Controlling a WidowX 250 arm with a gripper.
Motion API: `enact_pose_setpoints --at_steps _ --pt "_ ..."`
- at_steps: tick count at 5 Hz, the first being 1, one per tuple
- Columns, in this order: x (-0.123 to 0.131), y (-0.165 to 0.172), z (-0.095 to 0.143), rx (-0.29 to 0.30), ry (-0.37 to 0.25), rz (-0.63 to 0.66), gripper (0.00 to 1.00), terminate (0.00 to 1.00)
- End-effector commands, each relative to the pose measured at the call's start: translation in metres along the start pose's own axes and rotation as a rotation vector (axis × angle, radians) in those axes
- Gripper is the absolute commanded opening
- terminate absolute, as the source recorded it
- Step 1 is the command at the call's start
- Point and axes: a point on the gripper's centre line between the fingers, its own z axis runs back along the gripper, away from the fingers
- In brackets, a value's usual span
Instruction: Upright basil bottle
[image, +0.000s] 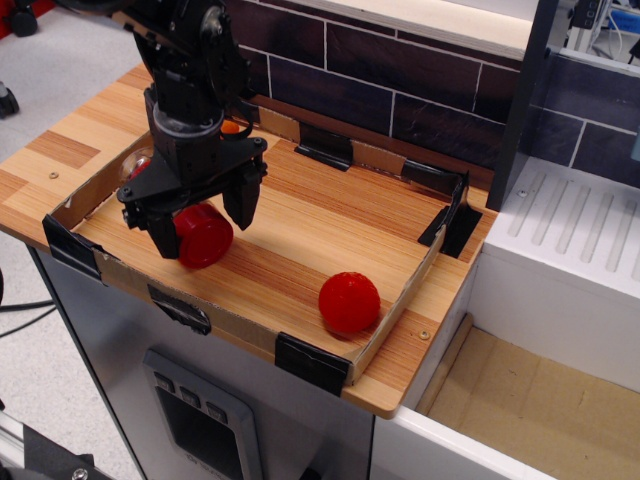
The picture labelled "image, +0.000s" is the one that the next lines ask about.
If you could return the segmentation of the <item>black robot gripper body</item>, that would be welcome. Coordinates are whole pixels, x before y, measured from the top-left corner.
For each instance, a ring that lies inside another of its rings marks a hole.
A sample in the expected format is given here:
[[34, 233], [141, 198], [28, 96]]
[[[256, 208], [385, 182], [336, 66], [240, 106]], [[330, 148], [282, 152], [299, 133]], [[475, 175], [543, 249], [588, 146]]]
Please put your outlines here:
[[222, 196], [237, 174], [256, 172], [262, 179], [266, 175], [263, 154], [267, 141], [260, 137], [225, 138], [219, 127], [185, 133], [156, 124], [152, 138], [155, 154], [167, 163], [179, 182], [205, 188], [211, 197]]

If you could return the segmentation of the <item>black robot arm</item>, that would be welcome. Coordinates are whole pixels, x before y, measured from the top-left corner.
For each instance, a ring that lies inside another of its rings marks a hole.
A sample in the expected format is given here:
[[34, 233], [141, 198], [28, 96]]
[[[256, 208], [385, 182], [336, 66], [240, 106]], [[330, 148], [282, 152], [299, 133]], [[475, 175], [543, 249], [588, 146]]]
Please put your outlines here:
[[250, 114], [249, 62], [221, 1], [65, 1], [132, 33], [152, 78], [145, 107], [153, 154], [117, 193], [124, 220], [147, 232], [162, 257], [179, 256], [177, 212], [216, 195], [231, 220], [248, 228], [267, 174], [267, 143], [246, 128], [222, 131], [228, 112]]

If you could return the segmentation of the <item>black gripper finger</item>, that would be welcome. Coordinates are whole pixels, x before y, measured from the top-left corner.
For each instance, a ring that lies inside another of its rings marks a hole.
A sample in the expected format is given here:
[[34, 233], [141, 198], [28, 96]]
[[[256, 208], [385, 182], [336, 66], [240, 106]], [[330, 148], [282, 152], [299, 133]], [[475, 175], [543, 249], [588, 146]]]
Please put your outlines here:
[[256, 172], [235, 175], [223, 192], [223, 205], [231, 220], [246, 230], [253, 222], [262, 177]]
[[172, 213], [151, 213], [147, 218], [147, 231], [163, 258], [179, 257], [180, 241]]

